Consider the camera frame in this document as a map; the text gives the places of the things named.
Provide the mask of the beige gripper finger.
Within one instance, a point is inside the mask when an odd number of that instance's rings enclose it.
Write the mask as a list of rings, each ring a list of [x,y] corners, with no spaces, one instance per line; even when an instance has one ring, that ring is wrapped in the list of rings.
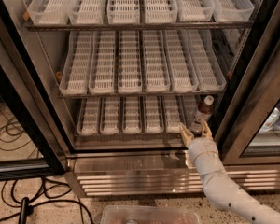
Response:
[[[183,123],[179,124],[179,131],[180,131],[184,145],[186,147],[189,147],[190,143],[194,139],[194,134],[190,130],[188,130],[187,127]]]
[[[212,140],[213,135],[212,135],[212,132],[211,132],[207,122],[205,120],[203,120],[201,125],[202,125],[202,137]]]

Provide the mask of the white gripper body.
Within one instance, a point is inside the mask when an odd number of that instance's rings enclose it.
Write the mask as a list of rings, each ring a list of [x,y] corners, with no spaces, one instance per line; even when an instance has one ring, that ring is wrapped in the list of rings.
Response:
[[[199,175],[213,172],[225,173],[225,168],[218,156],[216,143],[207,137],[195,138],[188,147],[190,160],[195,164]]]

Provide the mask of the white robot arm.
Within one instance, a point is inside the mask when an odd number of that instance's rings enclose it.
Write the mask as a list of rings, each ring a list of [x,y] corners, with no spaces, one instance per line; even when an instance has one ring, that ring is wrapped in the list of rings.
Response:
[[[280,213],[259,202],[236,184],[226,172],[217,144],[205,120],[201,136],[195,137],[183,123],[179,131],[203,185],[203,193],[218,210],[231,211],[251,224],[280,224]]]

